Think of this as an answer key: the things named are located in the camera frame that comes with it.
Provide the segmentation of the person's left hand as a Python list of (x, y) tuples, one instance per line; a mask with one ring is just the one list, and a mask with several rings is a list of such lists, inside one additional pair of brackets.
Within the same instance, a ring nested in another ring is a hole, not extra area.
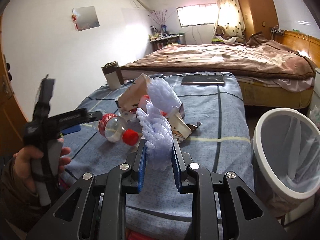
[[(71, 163), (71, 158), (67, 157), (70, 153), (70, 147), (63, 147), (61, 149), (58, 166), (59, 173), (62, 173), (65, 170), (65, 166)], [(43, 153), (35, 146), (25, 146), (18, 153), (15, 153), (13, 157), (15, 158), (14, 170), (17, 176), (31, 193), (36, 194), (35, 181), (31, 176), (31, 161), (41, 159)]]

